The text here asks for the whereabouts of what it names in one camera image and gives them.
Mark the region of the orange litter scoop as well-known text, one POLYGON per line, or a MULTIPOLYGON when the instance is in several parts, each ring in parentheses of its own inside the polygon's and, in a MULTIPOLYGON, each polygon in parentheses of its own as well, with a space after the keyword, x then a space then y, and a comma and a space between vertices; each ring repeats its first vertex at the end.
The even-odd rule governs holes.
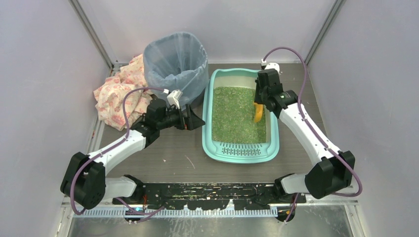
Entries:
POLYGON ((253 122, 257 123, 257 122, 260 122, 262 119, 264 106, 256 102, 254 102, 253 105, 255 107, 255 114, 254 114, 253 122))

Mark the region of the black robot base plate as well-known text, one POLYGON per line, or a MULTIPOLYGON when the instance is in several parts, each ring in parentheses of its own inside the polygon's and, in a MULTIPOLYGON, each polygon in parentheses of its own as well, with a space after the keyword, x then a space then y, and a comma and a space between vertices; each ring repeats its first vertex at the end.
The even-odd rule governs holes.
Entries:
POLYGON ((145 183, 140 194, 122 200, 149 209, 223 210, 232 202, 235 210, 263 210, 274 204, 289 206, 294 197, 280 195, 273 183, 145 183))

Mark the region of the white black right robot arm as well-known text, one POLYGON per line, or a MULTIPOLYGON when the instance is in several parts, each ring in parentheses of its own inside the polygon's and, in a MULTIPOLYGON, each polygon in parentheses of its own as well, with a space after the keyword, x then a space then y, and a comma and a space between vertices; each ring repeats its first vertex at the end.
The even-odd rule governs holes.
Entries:
POLYGON ((306 174, 289 174, 275 180, 281 196, 309 193, 316 199, 336 194, 351 185, 355 157, 335 146, 314 124, 298 95, 285 91, 276 69, 257 73, 254 101, 285 124, 303 146, 312 168, 306 174))

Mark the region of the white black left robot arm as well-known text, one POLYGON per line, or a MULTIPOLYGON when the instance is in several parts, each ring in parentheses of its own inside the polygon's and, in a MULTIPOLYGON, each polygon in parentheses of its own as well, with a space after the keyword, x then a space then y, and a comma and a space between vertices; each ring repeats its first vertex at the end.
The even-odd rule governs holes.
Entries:
POLYGON ((143 182, 131 176, 109 178, 108 173, 129 156, 147 148, 160 136, 160 131, 175 127, 195 130, 205 125, 186 105, 182 111, 175 105, 166 106, 162 99, 153 99, 141 119, 128 134, 102 149, 87 155, 78 152, 69 162, 60 191, 84 209, 93 209, 104 199, 116 203, 139 203, 144 200, 143 182))

